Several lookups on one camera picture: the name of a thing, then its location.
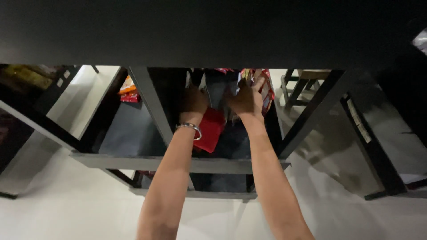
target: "hand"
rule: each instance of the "hand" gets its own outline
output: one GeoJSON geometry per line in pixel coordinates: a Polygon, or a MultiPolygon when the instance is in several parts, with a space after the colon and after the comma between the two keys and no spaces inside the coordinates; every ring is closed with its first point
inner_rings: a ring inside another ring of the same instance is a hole
{"type": "Polygon", "coordinates": [[[252,87],[241,82],[239,93],[236,96],[232,96],[231,92],[226,95],[228,106],[240,117],[243,124],[254,118],[264,123],[264,117],[261,114],[263,100],[259,90],[265,80],[266,77],[261,74],[256,78],[252,87]]]}
{"type": "Polygon", "coordinates": [[[184,109],[179,115],[179,123],[192,123],[199,126],[208,108],[208,98],[196,86],[190,84],[185,89],[184,109]]]}

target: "bracelet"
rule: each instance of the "bracelet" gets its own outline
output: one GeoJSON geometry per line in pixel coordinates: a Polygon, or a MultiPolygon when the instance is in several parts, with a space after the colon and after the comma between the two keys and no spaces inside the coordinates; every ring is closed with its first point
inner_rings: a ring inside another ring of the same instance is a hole
{"type": "Polygon", "coordinates": [[[180,127],[188,127],[188,128],[192,128],[192,129],[198,131],[200,136],[198,138],[195,138],[194,141],[200,140],[202,138],[202,132],[200,131],[198,126],[196,126],[192,123],[181,123],[181,124],[176,125],[175,131],[180,127]]]}

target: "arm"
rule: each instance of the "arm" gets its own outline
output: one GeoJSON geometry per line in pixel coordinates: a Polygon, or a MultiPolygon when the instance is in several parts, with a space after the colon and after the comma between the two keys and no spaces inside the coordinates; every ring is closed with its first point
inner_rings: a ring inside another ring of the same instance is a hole
{"type": "MultiPolygon", "coordinates": [[[[198,126],[208,102],[192,86],[187,90],[186,107],[180,115],[180,122],[198,126]]],[[[188,127],[175,131],[142,205],[137,240],[176,239],[187,193],[195,133],[188,127]]]]}
{"type": "Polygon", "coordinates": [[[241,118],[251,145],[252,169],[258,199],[271,231],[277,239],[314,239],[304,221],[297,198],[273,150],[261,114],[259,88],[242,86],[239,94],[228,97],[231,109],[241,118]]]}

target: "forearm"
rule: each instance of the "forearm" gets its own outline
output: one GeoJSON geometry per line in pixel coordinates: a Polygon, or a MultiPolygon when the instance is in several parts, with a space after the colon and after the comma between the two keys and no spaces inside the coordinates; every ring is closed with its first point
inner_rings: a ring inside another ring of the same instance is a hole
{"type": "Polygon", "coordinates": [[[145,197],[137,239],[176,236],[187,193],[194,134],[195,130],[187,127],[175,132],[145,197]]]}
{"type": "Polygon", "coordinates": [[[268,138],[264,123],[245,119],[258,199],[271,231],[278,239],[310,235],[297,198],[268,138]]]}

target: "floor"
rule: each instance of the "floor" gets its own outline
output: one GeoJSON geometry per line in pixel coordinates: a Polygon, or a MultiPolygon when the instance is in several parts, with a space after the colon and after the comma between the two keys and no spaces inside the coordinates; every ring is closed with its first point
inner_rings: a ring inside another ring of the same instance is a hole
{"type": "MultiPolygon", "coordinates": [[[[284,105],[280,91],[283,70],[271,73],[280,110],[284,105]]],[[[302,111],[294,108],[291,114],[279,116],[285,131],[302,111]]],[[[340,105],[331,109],[288,159],[292,166],[285,173],[310,230],[316,239],[328,240],[425,239],[427,200],[363,200],[363,195],[382,187],[343,114],[340,105]]],[[[144,197],[130,193],[101,170],[73,160],[69,150],[42,140],[48,154],[32,157],[48,156],[44,169],[17,200],[0,199],[0,238],[134,239],[144,197]]],[[[257,200],[188,198],[177,239],[274,238],[257,200]]]]}

